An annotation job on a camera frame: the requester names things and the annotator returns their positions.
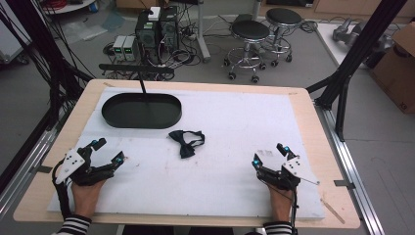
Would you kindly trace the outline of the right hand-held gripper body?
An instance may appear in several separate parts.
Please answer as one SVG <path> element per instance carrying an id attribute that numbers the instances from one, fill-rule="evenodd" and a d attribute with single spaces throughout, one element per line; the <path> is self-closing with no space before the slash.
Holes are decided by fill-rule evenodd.
<path id="1" fill-rule="evenodd" d="M 283 162 L 280 170 L 262 165 L 262 169 L 256 171 L 256 177 L 281 190 L 295 190 L 302 180 L 314 185 L 320 184 L 311 168 L 300 157 Z"/>

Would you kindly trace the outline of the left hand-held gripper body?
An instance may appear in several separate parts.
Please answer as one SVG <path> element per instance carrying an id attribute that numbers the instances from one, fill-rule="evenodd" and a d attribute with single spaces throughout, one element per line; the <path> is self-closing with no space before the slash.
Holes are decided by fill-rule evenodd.
<path id="1" fill-rule="evenodd" d="M 65 157 L 58 176 L 54 179 L 61 184 L 68 178 L 79 186 L 92 186 L 97 182 L 111 178 L 115 174 L 113 164 L 99 167 L 91 165 L 92 147 L 70 149 Z"/>

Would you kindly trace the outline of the person's left hand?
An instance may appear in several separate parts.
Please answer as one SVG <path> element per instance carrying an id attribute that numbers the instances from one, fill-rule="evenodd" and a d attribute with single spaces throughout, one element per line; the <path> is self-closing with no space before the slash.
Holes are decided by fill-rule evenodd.
<path id="1" fill-rule="evenodd" d="M 91 218 L 96 209 L 100 192 L 105 180 L 99 181 L 91 186 L 79 186 L 76 183 L 71 185 L 71 192 L 74 199 L 74 213 Z"/>

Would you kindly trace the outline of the person's right hand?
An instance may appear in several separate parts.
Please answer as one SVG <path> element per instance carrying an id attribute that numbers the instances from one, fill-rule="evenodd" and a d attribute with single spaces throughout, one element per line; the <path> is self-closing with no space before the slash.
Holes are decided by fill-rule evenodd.
<path id="1" fill-rule="evenodd" d="M 268 186 L 272 217 L 275 221 L 289 222 L 292 207 L 293 192 Z"/>

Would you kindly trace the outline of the white foam mat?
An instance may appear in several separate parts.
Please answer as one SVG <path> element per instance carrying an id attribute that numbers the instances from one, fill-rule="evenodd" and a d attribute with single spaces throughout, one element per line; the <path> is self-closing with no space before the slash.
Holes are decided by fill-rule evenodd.
<path id="1" fill-rule="evenodd" d="M 309 161 L 289 95 L 247 92 L 175 90 L 182 117 L 175 129 L 193 140 L 202 132 L 206 141 L 195 156 L 183 159 L 179 144 L 167 129 L 114 128 L 95 107 L 77 144 L 94 139 L 107 143 L 93 153 L 93 165 L 105 165 L 118 152 L 125 163 L 109 179 L 97 206 L 102 213 L 268 217 L 267 187 L 252 166 L 278 169 L 284 157 L 278 144 Z"/>

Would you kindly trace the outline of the black oval tray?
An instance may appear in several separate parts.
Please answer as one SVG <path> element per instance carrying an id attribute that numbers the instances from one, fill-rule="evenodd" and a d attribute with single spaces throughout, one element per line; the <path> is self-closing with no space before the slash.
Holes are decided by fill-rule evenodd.
<path id="1" fill-rule="evenodd" d="M 182 116 L 178 98 L 161 93 L 120 93 L 102 107 L 105 122 L 116 128 L 164 129 Z"/>

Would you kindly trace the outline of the thin wooden stick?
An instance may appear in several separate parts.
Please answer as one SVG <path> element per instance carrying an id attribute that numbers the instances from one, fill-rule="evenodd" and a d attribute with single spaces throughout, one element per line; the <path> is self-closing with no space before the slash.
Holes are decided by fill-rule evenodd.
<path id="1" fill-rule="evenodd" d="M 326 207 L 326 209 L 341 223 L 346 224 L 346 221 L 340 216 L 339 213 L 324 199 L 320 199 L 321 203 Z"/>

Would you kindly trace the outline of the black bow tie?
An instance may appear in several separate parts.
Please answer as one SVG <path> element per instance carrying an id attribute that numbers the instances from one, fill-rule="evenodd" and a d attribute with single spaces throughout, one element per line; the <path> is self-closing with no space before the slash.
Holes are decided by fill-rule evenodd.
<path id="1" fill-rule="evenodd" d="M 185 140 L 186 134 L 193 134 L 197 139 L 187 142 Z M 201 131 L 190 130 L 174 130 L 168 133 L 168 136 L 175 142 L 180 144 L 179 155 L 182 159 L 188 159 L 195 155 L 195 148 L 205 144 L 206 137 Z"/>

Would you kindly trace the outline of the black stand with crossbar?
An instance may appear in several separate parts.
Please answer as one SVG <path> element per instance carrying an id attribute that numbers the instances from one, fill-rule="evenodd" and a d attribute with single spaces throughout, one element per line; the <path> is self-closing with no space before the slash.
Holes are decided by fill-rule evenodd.
<path id="1" fill-rule="evenodd" d="M 103 71 L 135 71 L 138 73 L 139 81 L 141 85 L 142 92 L 138 93 L 137 96 L 144 101 L 145 103 L 178 103 L 179 100 L 174 96 L 168 94 L 153 94 L 148 93 L 141 77 L 141 72 L 152 72 L 152 73 L 171 73 L 174 74 L 174 69 L 167 67 L 152 67 L 152 66 L 134 66 L 134 65 L 112 65 L 112 64 L 100 64 L 99 68 Z"/>

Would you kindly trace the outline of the person's dark legs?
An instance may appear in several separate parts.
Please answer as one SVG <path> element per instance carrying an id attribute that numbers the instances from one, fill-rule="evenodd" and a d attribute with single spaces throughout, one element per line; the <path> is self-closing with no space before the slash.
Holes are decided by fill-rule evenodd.
<path id="1" fill-rule="evenodd" d="M 231 227 L 190 227 L 125 225 L 121 235 L 234 235 Z"/>

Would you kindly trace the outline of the grey power supply unit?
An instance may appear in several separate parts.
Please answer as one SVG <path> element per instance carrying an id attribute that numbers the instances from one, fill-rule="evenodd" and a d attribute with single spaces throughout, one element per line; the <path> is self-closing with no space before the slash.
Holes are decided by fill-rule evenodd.
<path id="1" fill-rule="evenodd" d="M 123 53 L 123 44 L 125 41 L 126 37 L 124 35 L 119 35 L 113 45 L 113 50 L 115 52 L 115 58 L 118 61 L 124 61 L 125 60 L 125 56 Z"/>
<path id="2" fill-rule="evenodd" d="M 136 38 L 127 36 L 123 43 L 123 52 L 126 61 L 135 61 L 137 56 Z"/>

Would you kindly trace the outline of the black computer tower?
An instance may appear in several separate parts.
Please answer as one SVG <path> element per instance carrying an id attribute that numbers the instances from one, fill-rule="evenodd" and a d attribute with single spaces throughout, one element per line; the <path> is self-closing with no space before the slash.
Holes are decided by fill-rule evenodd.
<path id="1" fill-rule="evenodd" d="M 178 7 L 170 6 L 161 11 L 160 24 L 164 47 L 174 51 L 178 49 Z"/>
<path id="2" fill-rule="evenodd" d="M 149 11 L 142 11 L 135 26 L 141 61 L 143 64 L 158 64 L 158 48 L 161 41 L 160 23 L 148 19 Z"/>

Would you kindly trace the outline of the black round stool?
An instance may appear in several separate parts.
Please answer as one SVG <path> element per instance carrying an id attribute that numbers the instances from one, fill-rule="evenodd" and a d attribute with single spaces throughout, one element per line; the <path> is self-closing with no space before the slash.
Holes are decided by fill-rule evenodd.
<path id="1" fill-rule="evenodd" d="M 301 23 L 301 16 L 290 9 L 273 8 L 266 12 L 266 21 L 269 23 L 270 35 L 266 39 L 265 48 L 276 55 L 270 62 L 272 67 L 277 67 L 281 55 L 286 56 L 286 61 L 292 61 L 292 45 L 286 36 L 293 32 Z"/>
<path id="2" fill-rule="evenodd" d="M 234 69 L 239 68 L 251 70 L 253 72 L 251 81 L 258 83 L 256 70 L 265 70 L 266 64 L 254 47 L 268 37 L 268 27 L 253 20 L 236 21 L 231 25 L 231 34 L 241 39 L 244 45 L 232 48 L 224 57 L 223 65 L 230 68 L 228 78 L 234 80 L 236 78 Z"/>

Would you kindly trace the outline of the brown cardboard box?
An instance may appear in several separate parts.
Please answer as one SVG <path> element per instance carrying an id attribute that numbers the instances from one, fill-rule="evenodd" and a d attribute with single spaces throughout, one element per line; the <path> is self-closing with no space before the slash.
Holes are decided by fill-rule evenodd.
<path id="1" fill-rule="evenodd" d="M 394 45 L 372 76 L 403 113 L 415 114 L 415 22 L 397 31 L 392 40 Z"/>

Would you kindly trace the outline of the grey machine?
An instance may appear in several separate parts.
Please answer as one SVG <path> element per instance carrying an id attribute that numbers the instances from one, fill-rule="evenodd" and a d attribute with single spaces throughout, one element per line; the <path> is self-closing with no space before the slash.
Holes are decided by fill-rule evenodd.
<path id="1" fill-rule="evenodd" d="M 356 24 L 351 31 L 348 31 L 351 22 L 352 19 L 347 18 L 340 26 L 334 29 L 332 33 L 332 39 L 335 42 L 342 41 L 348 48 L 355 43 L 364 27 L 367 25 L 367 22 L 361 22 Z M 382 34 L 371 47 L 362 64 L 366 68 L 373 69 L 393 45 L 394 42 L 392 37 L 387 34 Z"/>

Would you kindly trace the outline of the grey table leg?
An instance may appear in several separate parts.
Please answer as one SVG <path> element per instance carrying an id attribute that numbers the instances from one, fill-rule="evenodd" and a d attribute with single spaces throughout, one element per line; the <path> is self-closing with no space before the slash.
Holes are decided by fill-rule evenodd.
<path id="1" fill-rule="evenodd" d="M 204 0 L 197 0 L 198 6 L 198 34 L 197 41 L 202 53 L 202 62 L 208 63 L 211 59 L 210 52 L 204 38 Z"/>

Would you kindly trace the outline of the aluminium rail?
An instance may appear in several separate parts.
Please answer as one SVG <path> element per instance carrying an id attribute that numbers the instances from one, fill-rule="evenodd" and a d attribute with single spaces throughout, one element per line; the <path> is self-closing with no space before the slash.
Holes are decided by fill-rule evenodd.
<path id="1" fill-rule="evenodd" d="M 316 113 L 333 146 L 333 152 L 344 176 L 344 184 L 356 206 L 357 214 L 368 235 L 386 235 L 384 228 L 372 205 L 363 181 L 345 141 L 335 131 L 336 119 L 331 111 L 315 106 Z"/>
<path id="2" fill-rule="evenodd" d="M 29 137 L 0 177 L 0 221 L 40 168 L 59 131 L 56 128 Z"/>

